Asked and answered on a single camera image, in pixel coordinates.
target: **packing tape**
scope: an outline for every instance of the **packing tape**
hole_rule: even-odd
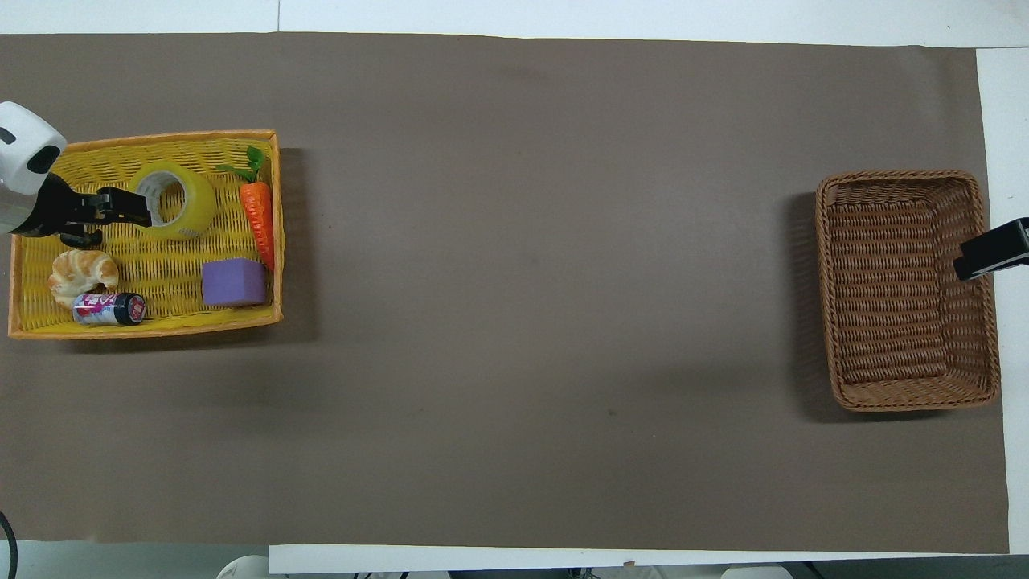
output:
[[[185,200],[179,214],[172,220],[161,218],[161,195],[175,183],[182,185]],[[186,241],[199,237],[211,226],[218,204],[214,187],[207,179],[175,162],[158,160],[146,165],[129,181],[129,190],[146,197],[150,210],[148,227],[144,231],[159,239]]]

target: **carrot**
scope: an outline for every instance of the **carrot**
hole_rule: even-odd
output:
[[[232,171],[247,182],[240,185],[240,203],[250,221],[257,253],[264,265],[275,268],[275,219],[272,216],[272,189],[268,183],[257,180],[257,174],[264,165],[264,153],[255,146],[247,147],[249,169],[237,169],[229,165],[218,165],[219,171]]]
[[[275,223],[272,217],[272,189],[256,181],[240,185],[240,201],[250,220],[257,253],[268,268],[275,268]]]

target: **brown paper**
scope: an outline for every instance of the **brown paper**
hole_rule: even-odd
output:
[[[285,322],[0,340],[0,506],[25,539],[1007,550],[999,403],[838,408],[817,300],[824,176],[985,185],[971,50],[239,34],[0,53],[2,97],[72,141],[284,146]]]

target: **purple foam block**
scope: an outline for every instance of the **purple foam block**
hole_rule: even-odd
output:
[[[236,257],[208,261],[202,269],[204,305],[234,309],[263,304],[264,265],[253,259]]]

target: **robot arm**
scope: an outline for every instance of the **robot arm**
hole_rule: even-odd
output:
[[[72,190],[50,173],[68,141],[48,122],[12,102],[0,102],[0,232],[60,233],[73,247],[99,244],[83,224],[125,221],[150,225],[146,198],[117,187],[96,194]]]
[[[12,102],[0,102],[0,231],[21,225],[68,141],[48,122]]]

